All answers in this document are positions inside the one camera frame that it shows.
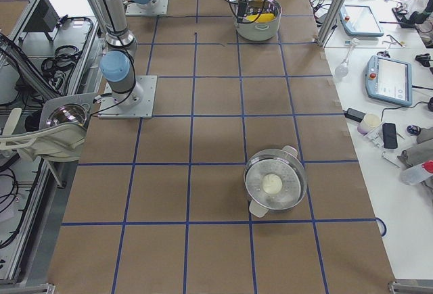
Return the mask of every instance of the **plastic bottle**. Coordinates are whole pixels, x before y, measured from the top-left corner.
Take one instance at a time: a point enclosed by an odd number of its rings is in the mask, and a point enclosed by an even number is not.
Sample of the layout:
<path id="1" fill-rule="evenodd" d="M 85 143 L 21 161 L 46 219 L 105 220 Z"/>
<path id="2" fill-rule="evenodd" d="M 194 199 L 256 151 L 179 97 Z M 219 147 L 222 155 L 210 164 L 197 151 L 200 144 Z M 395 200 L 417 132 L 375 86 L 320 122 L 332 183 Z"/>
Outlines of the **plastic bottle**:
<path id="1" fill-rule="evenodd" d="M 433 176 L 433 160 L 426 161 L 423 164 L 417 164 L 400 173 L 401 181 L 408 185 L 416 185 L 431 176 Z"/>

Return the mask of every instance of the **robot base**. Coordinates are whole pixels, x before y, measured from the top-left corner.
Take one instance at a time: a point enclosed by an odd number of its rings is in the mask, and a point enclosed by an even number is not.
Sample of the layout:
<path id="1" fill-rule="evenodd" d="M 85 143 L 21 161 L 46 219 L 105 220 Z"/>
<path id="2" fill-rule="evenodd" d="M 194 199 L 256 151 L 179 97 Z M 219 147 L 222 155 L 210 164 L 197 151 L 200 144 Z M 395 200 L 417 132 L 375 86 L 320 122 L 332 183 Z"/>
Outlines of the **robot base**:
<path id="1" fill-rule="evenodd" d="M 154 17 L 166 16 L 168 11 L 168 0 L 159 0 L 155 5 L 151 5 L 145 9 L 140 8 L 136 3 L 131 3 L 127 7 L 126 15 L 128 17 Z"/>
<path id="2" fill-rule="evenodd" d="M 121 108 L 114 106 L 113 108 L 104 110 L 115 104 L 112 97 L 102 99 L 101 109 L 103 112 L 98 113 L 98 117 L 102 119 L 125 119 L 125 118 L 151 118 L 154 110 L 154 100 L 156 91 L 156 76 L 137 76 L 137 84 L 143 89 L 142 100 L 133 107 Z M 105 93 L 111 93 L 110 86 L 106 85 Z"/>

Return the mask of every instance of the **blue tablet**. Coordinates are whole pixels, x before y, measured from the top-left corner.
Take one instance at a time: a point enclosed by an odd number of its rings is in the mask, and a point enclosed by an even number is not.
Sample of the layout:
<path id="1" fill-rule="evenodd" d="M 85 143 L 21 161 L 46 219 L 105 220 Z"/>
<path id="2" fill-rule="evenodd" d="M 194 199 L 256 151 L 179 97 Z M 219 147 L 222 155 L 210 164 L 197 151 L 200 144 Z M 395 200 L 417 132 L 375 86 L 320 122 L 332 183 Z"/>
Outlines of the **blue tablet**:
<path id="1" fill-rule="evenodd" d="M 343 5 L 340 19 L 349 36 L 381 37 L 384 34 L 368 5 Z"/>
<path id="2" fill-rule="evenodd" d="M 369 97 L 409 107 L 412 105 L 411 64 L 382 56 L 372 56 L 365 70 Z"/>

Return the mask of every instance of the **black clip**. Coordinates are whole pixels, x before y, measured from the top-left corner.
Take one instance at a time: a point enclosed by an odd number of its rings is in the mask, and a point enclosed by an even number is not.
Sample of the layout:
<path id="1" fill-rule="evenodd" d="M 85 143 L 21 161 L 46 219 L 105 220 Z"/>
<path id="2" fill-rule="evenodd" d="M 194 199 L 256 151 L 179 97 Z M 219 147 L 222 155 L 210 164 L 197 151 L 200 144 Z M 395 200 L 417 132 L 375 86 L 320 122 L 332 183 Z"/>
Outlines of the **black clip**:
<path id="1" fill-rule="evenodd" d="M 419 62 L 422 66 L 426 68 L 430 67 L 431 57 L 429 53 L 426 54 L 418 54 L 415 56 L 415 61 Z"/>

